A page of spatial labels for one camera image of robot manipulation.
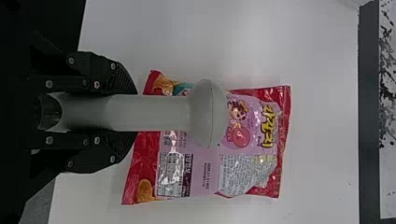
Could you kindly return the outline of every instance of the chip bag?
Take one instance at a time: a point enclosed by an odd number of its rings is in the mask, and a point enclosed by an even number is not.
[[[143,94],[185,97],[192,88],[152,70]],[[179,130],[139,133],[123,204],[209,194],[279,197],[290,87],[233,90],[226,96],[229,126],[216,148],[198,147]]]

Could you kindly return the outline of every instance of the barcode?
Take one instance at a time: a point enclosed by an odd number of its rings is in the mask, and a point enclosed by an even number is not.
[[[172,146],[172,138],[169,136],[164,136],[163,137],[163,146],[171,147]]]

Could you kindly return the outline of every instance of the screw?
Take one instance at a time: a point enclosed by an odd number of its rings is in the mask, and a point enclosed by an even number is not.
[[[100,88],[100,82],[99,81],[93,82],[93,87],[96,88],[96,89],[99,89]]]
[[[53,143],[53,137],[52,136],[48,136],[47,138],[46,138],[46,144],[47,145],[51,145]]]
[[[46,81],[46,87],[47,87],[48,89],[51,89],[51,88],[53,87],[53,82],[52,82],[51,80],[47,80],[47,81]]]
[[[72,161],[69,161],[69,162],[67,163],[67,167],[69,167],[69,168],[72,168],[73,165],[74,165],[74,163],[73,163]]]
[[[70,64],[74,64],[75,63],[75,60],[74,60],[74,58],[72,58],[72,57],[70,57],[68,60],[67,60]]]
[[[84,139],[84,141],[82,141],[82,144],[84,146],[87,146],[90,143],[90,140],[88,140],[88,138]]]
[[[95,138],[93,139],[93,142],[94,142],[96,145],[98,145],[98,144],[100,143],[100,137],[95,137]]]

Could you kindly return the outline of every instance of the plastic package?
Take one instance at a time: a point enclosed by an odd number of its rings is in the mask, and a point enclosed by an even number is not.
[[[193,87],[151,71],[146,95],[187,96]],[[216,148],[186,132],[139,133],[123,204],[218,194],[277,198],[289,129],[290,87],[227,92],[229,126]]]

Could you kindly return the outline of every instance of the cartoon character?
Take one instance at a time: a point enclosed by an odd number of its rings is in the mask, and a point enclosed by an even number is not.
[[[173,95],[188,96],[193,87],[194,84],[192,83],[182,82],[174,87]]]
[[[249,108],[243,100],[228,102],[229,119],[244,120],[247,118],[248,111]]]
[[[244,127],[228,127],[227,141],[233,142],[237,147],[246,147],[250,142],[250,132]]]
[[[178,81],[172,81],[166,78],[163,74],[159,74],[153,84],[153,91],[161,95],[170,96],[173,94],[174,87],[180,84]]]

